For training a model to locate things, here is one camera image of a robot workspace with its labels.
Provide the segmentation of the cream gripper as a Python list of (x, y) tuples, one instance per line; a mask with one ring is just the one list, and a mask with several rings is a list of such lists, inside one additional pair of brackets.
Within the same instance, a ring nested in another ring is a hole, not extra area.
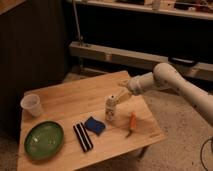
[(129, 90), (128, 80), (122, 80), (118, 83), (121, 91), (117, 95), (117, 103), (120, 104), (131, 98), (132, 92)]

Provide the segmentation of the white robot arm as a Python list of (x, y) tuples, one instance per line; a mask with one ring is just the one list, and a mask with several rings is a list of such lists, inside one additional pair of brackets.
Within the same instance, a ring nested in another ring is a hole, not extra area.
[(138, 96), (150, 90), (172, 89), (181, 95), (213, 127), (213, 95), (195, 86), (168, 63), (157, 64), (152, 72), (118, 82), (126, 96)]

